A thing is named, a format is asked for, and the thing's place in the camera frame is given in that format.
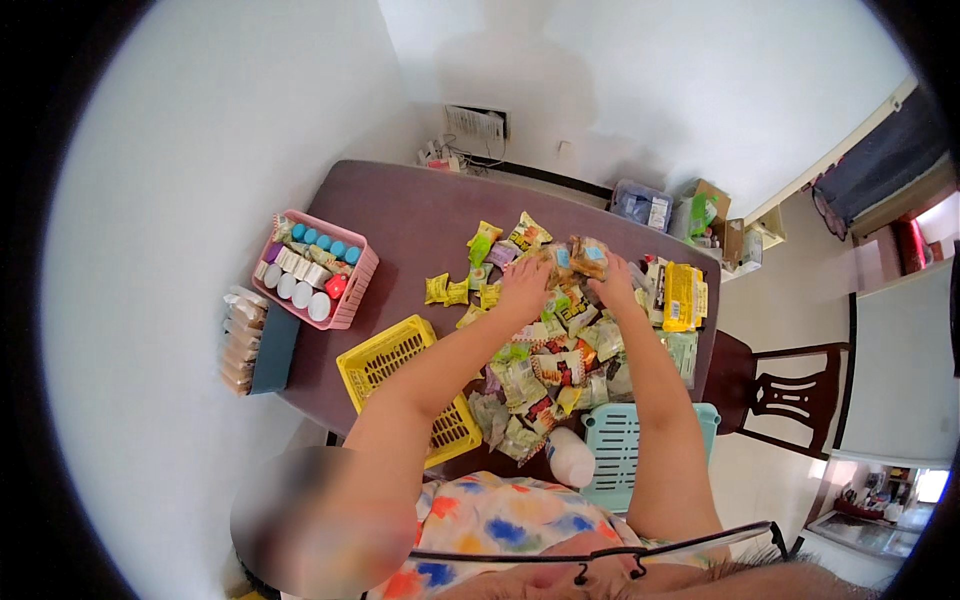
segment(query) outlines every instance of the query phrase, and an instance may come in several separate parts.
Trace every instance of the white bottle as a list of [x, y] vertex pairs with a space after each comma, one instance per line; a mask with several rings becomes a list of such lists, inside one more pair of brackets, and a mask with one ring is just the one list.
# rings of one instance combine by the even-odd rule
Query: white bottle
[[593, 480], [596, 458], [580, 439], [566, 427], [557, 427], [546, 439], [546, 458], [557, 481], [571, 488], [585, 488]]

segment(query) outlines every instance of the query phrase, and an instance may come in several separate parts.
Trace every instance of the colorful patterned shirt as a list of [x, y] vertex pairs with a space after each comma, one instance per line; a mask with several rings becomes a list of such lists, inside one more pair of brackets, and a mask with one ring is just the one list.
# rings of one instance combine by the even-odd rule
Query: colorful patterned shirt
[[[584, 531], [600, 533], [619, 546], [666, 543], [639, 538], [623, 519], [569, 488], [528, 477], [505, 479], [486, 471], [423, 484], [417, 522], [417, 548], [460, 554], [539, 554]], [[669, 562], [707, 566], [701, 555]], [[474, 575], [514, 566], [407, 561], [367, 597], [428, 598]]]

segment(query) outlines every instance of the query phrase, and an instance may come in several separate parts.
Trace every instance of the dark wooden chair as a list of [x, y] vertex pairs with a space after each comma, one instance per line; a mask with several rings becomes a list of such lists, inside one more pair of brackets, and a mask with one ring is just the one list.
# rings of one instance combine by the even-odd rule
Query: dark wooden chair
[[[813, 458], [829, 458], [824, 452], [824, 445], [840, 394], [841, 351], [849, 352], [850, 344], [835, 342], [753, 352], [743, 342], [718, 329], [704, 389], [704, 402], [713, 404], [722, 418], [717, 434], [739, 433]], [[827, 367], [821, 372], [797, 378], [780, 377], [768, 372], [756, 376], [756, 364], [760, 360], [816, 354], [827, 356]], [[745, 429], [748, 411], [755, 415], [786, 417], [810, 427], [813, 437], [809, 446], [792, 444]]]

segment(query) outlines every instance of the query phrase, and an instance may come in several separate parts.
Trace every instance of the table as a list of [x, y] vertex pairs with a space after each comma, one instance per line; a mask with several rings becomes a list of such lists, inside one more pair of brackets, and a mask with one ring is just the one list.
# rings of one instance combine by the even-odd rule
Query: table
[[[306, 212], [366, 236], [380, 264], [350, 329], [300, 328], [281, 397], [329, 431], [346, 436], [356, 411], [337, 370], [337, 356], [415, 314], [432, 323], [438, 338], [454, 331], [466, 307], [424, 305], [424, 280], [449, 272], [451, 280], [462, 281], [469, 269], [467, 240], [477, 224], [484, 220], [509, 232], [523, 210], [557, 240], [588, 235], [628, 260], [656, 254], [704, 271], [708, 317], [697, 349], [695, 388], [690, 391], [691, 400], [700, 401], [716, 332], [717, 261], [665, 233], [550, 194], [462, 174], [361, 160], [333, 165]], [[572, 421], [565, 423], [582, 434], [579, 419]], [[504, 477], [552, 480], [543, 452], [517, 468], [505, 454], [488, 453], [486, 444], [437, 465], [430, 474], [452, 479], [479, 469]]]

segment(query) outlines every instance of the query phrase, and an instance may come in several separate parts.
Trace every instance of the pink plastic basket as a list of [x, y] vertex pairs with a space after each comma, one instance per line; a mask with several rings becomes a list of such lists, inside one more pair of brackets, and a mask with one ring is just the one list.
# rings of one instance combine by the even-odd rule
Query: pink plastic basket
[[[380, 258], [367, 244], [367, 238], [358, 233], [354, 233], [348, 229], [338, 228], [327, 221], [321, 221], [299, 210], [287, 210], [284, 211], [283, 215], [294, 223], [303, 223], [308, 227], [316, 229], [320, 233], [329, 235], [334, 240], [344, 242], [348, 246], [356, 246], [361, 250], [360, 259], [357, 260], [356, 267], [353, 269], [353, 275], [350, 276], [350, 281], [347, 282], [347, 290], [340, 297], [340, 300], [337, 301], [336, 307], [333, 309], [333, 314], [320, 322], [310, 319], [305, 308], [297, 308], [289, 300], [283, 300], [278, 296], [275, 290], [267, 289], [263, 281], [260, 281], [255, 276], [251, 276], [253, 287], [259, 290], [264, 296], [270, 298], [280, 306], [283, 306], [300, 317], [303, 321], [318, 329], [346, 329], [350, 327], [350, 324], [353, 323], [353, 315], [356, 314], [357, 306], [367, 291], [370, 278], [373, 276], [373, 271], [376, 270], [376, 265], [380, 263]], [[267, 243], [263, 245], [263, 252], [260, 253], [259, 260], [266, 259], [267, 250], [270, 249], [273, 243], [273, 238], [267, 239]]]

